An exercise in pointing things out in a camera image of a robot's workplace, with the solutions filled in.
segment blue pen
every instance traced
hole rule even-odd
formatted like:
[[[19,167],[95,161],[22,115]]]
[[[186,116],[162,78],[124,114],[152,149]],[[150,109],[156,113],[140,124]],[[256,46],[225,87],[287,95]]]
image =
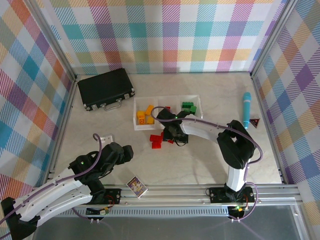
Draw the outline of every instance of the blue pen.
[[[250,123],[250,103],[251,103],[251,94],[246,92],[243,95],[243,126],[245,129],[248,129]]]

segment beige floor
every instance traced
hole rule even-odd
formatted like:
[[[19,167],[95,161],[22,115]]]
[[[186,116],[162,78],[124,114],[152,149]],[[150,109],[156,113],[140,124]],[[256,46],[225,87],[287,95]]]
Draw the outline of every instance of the beige floor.
[[[129,76],[137,97],[199,94],[203,119],[215,123],[242,120],[244,92],[251,92],[251,117],[261,118],[257,98],[248,73],[198,73],[198,74],[132,74]],[[163,143],[162,149],[152,149],[150,134],[160,130],[134,131],[134,99],[123,101],[122,107],[111,111],[99,109],[85,111],[77,90],[71,116],[55,173],[68,167],[77,156],[98,150],[92,138],[114,134],[120,145],[132,145],[131,162],[115,166],[114,171],[103,178],[104,184],[125,184],[137,176],[145,184],[223,184],[227,179],[228,165],[219,146],[211,141],[189,136],[189,144],[178,147]],[[248,181],[255,183],[280,183],[263,120],[248,132],[262,147],[264,158],[253,165]],[[253,159],[258,157],[256,150]]]

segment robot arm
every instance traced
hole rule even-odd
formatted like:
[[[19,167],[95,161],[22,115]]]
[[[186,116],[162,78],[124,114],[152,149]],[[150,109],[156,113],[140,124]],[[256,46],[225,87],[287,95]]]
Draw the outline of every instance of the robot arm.
[[[5,198],[1,202],[5,216],[17,209],[6,219],[12,239],[26,238],[44,222],[68,209],[89,202],[94,204],[102,202],[105,188],[99,178],[111,172],[115,165],[129,162],[133,154],[130,145],[122,147],[112,142],[101,150],[99,160],[97,151],[78,156],[57,177],[28,195],[17,199]],[[96,161],[92,170],[78,175],[89,169]]]
[[[161,120],[170,120],[183,119],[186,116],[188,116],[189,120],[161,121],[161,124],[165,126],[165,140],[173,140],[177,143],[186,144],[188,143],[188,135],[195,135],[217,143],[225,162],[229,166],[228,179],[225,184],[226,192],[234,199],[234,195],[237,195],[237,193],[245,187],[244,178],[246,165],[253,156],[256,147],[248,139],[230,130],[226,129],[221,132],[221,130],[216,127],[196,121],[200,120],[200,118],[193,114],[189,114],[186,111],[181,111],[175,115],[164,108],[159,112],[157,118]],[[251,138],[239,121],[233,120],[228,126]]]

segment plaid backdrop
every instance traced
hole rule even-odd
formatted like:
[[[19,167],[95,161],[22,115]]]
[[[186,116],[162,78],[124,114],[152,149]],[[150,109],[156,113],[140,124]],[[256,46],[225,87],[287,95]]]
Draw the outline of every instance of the plaid backdrop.
[[[41,183],[70,86],[23,0],[1,0],[0,199],[25,195]]]
[[[273,136],[320,238],[320,0],[300,0],[257,74]]]
[[[99,74],[248,71],[286,0],[37,2],[76,72]]]

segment red triangle sign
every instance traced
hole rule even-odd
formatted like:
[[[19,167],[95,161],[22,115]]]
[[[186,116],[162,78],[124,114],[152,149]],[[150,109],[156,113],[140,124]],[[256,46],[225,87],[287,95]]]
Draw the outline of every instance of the red triangle sign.
[[[250,119],[250,123],[252,123],[255,128],[258,127],[259,121],[260,119]]]

